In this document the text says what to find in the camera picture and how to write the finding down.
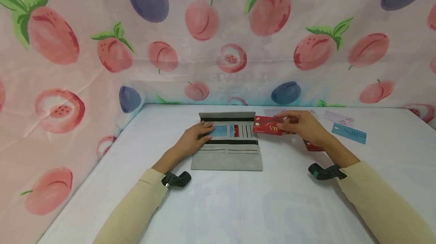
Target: black wrist band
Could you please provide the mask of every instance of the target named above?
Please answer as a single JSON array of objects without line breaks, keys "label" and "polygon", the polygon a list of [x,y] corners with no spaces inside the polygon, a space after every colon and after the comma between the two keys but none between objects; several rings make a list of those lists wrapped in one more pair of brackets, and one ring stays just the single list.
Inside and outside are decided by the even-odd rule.
[{"label": "black wrist band", "polygon": [[317,180],[330,180],[331,178],[336,177],[338,177],[339,180],[343,180],[347,177],[346,174],[342,173],[342,171],[339,170],[339,166],[337,164],[330,166],[327,169],[323,169],[319,164],[314,163],[309,166],[309,172]]},{"label": "black wrist band", "polygon": [[180,176],[176,176],[171,172],[168,172],[167,175],[162,179],[162,184],[166,187],[168,186],[177,186],[177,187],[185,187],[186,184],[191,180],[191,176],[188,172],[183,172]]}]

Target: pink card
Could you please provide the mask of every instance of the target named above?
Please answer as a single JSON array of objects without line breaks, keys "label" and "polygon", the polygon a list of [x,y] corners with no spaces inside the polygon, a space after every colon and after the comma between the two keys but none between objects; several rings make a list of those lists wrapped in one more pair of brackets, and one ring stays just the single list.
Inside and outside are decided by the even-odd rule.
[{"label": "pink card", "polygon": [[322,116],[323,119],[332,121],[333,123],[338,123],[347,127],[353,127],[354,126],[354,119],[351,117],[347,117],[341,114],[337,114],[331,111],[326,110],[324,112],[324,116]]}]

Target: white fabric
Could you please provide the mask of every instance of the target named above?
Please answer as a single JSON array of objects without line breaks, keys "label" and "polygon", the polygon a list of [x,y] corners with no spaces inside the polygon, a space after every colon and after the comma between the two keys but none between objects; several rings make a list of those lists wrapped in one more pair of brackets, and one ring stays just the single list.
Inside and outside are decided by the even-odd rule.
[{"label": "white fabric", "polygon": [[[354,118],[367,132],[362,145],[339,137],[402,195],[436,232],[436,132],[404,109],[315,108]],[[257,106],[147,105],[96,166],[41,244],[90,244],[104,221],[142,173],[171,147],[198,112],[256,111]],[[319,119],[324,127],[333,123]],[[373,243],[336,182],[316,181],[307,171],[322,152],[307,152],[296,136],[259,135],[263,172],[184,170],[192,181],[171,189],[140,243]]]}]

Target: person's right hand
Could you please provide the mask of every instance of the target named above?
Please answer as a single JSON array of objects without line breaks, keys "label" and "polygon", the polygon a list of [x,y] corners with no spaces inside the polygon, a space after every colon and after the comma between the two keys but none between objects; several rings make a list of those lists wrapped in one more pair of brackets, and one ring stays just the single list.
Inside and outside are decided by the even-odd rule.
[{"label": "person's right hand", "polygon": [[281,130],[298,134],[301,138],[310,141],[315,146],[324,147],[335,139],[307,110],[288,110],[276,114],[274,117],[286,117],[284,123],[277,124],[277,127]]}]

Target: open wallet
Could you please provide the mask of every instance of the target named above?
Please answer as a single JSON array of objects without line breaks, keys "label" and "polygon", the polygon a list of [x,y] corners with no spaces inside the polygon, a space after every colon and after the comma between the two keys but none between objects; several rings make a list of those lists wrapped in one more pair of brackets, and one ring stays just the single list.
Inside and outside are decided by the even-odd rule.
[{"label": "open wallet", "polygon": [[215,129],[205,135],[212,139],[192,158],[192,170],[262,171],[257,134],[252,131],[255,112],[200,113]]}]

